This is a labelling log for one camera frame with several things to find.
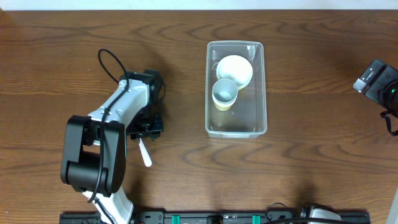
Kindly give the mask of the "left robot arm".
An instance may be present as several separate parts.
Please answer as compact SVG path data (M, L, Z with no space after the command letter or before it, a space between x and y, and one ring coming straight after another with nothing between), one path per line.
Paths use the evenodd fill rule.
M165 96L158 71L127 71L116 91L87 116L67 122L60 176L64 184L88 197L96 213L66 213L60 223L137 223L133 203L122 187L127 140L137 139L147 167L152 161L143 139L157 139L163 129L157 109Z

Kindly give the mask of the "yellow plastic bowl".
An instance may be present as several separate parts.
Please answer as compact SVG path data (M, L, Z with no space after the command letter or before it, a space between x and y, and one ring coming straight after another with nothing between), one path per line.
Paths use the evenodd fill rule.
M250 80L246 81L245 83L241 84L238 86L238 90L242 90L243 88L245 88L246 86L248 86L250 83Z

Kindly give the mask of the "white plastic fork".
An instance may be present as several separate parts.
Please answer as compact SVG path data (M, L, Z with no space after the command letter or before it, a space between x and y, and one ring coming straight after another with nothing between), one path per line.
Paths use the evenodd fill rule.
M151 167L153 162L142 138L139 138L139 149L144 165L146 167Z

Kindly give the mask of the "white plastic bowl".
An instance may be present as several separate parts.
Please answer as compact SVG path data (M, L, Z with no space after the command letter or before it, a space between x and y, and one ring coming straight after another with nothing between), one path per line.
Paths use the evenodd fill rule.
M250 80L253 76L253 68L250 62L239 55L229 55L220 60L216 68L217 79L230 79L237 86Z

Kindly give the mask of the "grey plastic cup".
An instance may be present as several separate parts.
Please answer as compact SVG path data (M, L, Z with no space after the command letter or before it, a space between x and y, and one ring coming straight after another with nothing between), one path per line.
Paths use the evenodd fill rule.
M221 105L233 104L238 97L238 87L230 79L218 80L212 88L213 101Z

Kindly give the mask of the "yellow plastic cup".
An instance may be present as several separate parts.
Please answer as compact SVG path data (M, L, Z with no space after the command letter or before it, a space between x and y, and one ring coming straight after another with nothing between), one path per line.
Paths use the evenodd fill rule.
M217 100L213 100L213 101L214 101L214 104L215 104L215 108L218 109L219 111L227 111L234 104L234 101L231 101L231 102L228 102L228 103L217 101Z

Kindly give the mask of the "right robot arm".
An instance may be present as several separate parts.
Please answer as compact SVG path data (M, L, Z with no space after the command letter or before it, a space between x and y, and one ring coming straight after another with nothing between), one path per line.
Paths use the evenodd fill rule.
M385 109L380 116L385 120L389 134L397 136L397 131L392 129L391 124L391 117L397 117L397 69L375 59L355 81L353 88ZM299 217L304 223L320 223L322 220L325 223L371 222L366 212L337 212L315 204L305 205Z

